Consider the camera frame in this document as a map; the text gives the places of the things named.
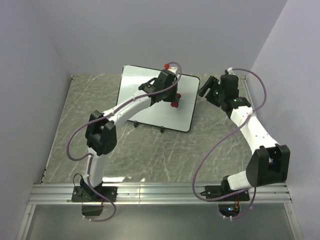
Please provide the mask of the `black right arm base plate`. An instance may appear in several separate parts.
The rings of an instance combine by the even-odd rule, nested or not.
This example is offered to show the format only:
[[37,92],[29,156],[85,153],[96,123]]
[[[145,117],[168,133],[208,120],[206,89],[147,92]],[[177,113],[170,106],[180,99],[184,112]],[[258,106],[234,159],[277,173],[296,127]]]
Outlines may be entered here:
[[227,188],[223,188],[221,185],[206,185],[204,187],[204,191],[200,193],[202,197],[208,199],[216,199],[216,202],[234,202],[234,201],[249,201],[250,194],[248,190],[230,190]]

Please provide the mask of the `red whiteboard eraser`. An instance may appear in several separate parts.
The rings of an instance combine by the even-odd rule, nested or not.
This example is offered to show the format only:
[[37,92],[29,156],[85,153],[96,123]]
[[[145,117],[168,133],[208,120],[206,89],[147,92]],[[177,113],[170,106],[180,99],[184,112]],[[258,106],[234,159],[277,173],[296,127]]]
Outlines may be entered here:
[[179,107],[180,99],[181,99],[181,94],[180,94],[180,93],[177,93],[175,100],[170,103],[171,107],[173,107],[173,108],[178,108],[178,107]]

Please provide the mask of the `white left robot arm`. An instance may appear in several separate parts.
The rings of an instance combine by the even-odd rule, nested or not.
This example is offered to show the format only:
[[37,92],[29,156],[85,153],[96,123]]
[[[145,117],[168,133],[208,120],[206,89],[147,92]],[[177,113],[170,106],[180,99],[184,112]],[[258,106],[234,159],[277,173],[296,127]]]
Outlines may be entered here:
[[96,201],[102,195],[103,157],[117,145],[117,130],[140,111],[161,101],[178,103],[177,68],[171,67],[160,71],[157,77],[141,84],[137,91],[115,107],[104,112],[94,111],[85,132],[88,146],[88,161],[85,175],[80,182],[83,195],[89,201]]

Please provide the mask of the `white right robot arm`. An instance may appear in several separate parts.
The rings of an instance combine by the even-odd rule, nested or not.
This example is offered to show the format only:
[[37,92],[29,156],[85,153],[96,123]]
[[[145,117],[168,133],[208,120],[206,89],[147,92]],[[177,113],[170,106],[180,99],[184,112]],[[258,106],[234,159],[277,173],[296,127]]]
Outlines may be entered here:
[[274,140],[260,123],[250,102],[239,95],[239,79],[233,74],[210,76],[198,91],[209,103],[221,108],[239,128],[252,156],[244,171],[225,176],[220,193],[232,200],[239,190],[284,183],[288,177],[290,149]]

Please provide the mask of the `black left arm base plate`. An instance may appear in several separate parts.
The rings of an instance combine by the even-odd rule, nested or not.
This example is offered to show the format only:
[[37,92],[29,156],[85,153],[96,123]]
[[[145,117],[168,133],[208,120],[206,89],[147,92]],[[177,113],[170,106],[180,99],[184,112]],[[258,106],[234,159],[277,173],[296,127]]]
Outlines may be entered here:
[[[102,196],[108,198],[112,202],[116,201],[118,188],[116,186],[102,186],[99,185],[95,190]],[[105,201],[101,196],[92,191],[88,185],[75,186],[73,188],[71,201],[73,203],[89,203]]]

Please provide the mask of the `white whiteboard with black frame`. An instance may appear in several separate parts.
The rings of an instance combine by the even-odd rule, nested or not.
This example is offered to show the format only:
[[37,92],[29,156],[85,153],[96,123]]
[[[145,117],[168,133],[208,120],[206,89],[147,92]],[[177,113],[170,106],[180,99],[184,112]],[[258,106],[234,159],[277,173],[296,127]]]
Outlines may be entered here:
[[[125,65],[122,70],[117,104],[127,100],[141,84],[157,77],[159,73],[158,69]],[[197,76],[184,74],[177,84],[177,92],[181,95],[178,107],[161,101],[140,111],[129,120],[186,133],[191,129],[199,85],[200,79]]]

